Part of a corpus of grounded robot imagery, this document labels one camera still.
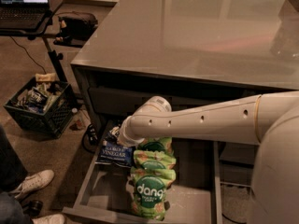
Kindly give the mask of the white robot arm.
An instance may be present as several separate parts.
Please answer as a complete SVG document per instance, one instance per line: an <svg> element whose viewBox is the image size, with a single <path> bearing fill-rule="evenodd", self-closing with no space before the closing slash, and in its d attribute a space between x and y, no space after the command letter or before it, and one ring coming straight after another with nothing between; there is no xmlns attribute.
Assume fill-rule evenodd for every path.
<svg viewBox="0 0 299 224"><path fill-rule="evenodd" d="M299 91L258 94L173 111L150 98L121 125L127 147L176 137L257 145L248 224L299 224Z"/></svg>

